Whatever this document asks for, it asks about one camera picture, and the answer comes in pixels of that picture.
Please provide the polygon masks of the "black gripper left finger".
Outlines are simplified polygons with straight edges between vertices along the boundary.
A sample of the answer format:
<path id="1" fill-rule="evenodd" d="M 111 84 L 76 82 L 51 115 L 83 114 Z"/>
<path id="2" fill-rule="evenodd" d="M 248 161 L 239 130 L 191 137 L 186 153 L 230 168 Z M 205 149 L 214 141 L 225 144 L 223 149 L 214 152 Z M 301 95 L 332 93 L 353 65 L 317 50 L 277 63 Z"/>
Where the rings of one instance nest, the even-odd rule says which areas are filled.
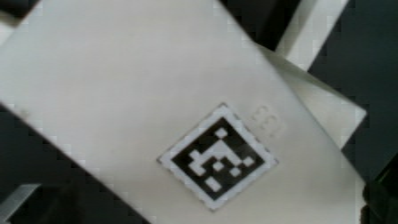
<path id="1" fill-rule="evenodd" d="M 21 184 L 0 202 L 0 224 L 78 224 L 74 186 Z"/>

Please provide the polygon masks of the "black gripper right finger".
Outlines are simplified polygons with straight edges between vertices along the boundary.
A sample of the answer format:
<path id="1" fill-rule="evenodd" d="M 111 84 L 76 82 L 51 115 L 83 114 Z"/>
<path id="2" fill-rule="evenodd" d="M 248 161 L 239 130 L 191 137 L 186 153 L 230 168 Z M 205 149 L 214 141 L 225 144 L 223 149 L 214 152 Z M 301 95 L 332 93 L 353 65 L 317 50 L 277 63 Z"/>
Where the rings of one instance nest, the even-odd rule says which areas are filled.
<path id="1" fill-rule="evenodd" d="M 398 224 L 398 165 L 388 165 L 362 190 L 360 224 Z"/>

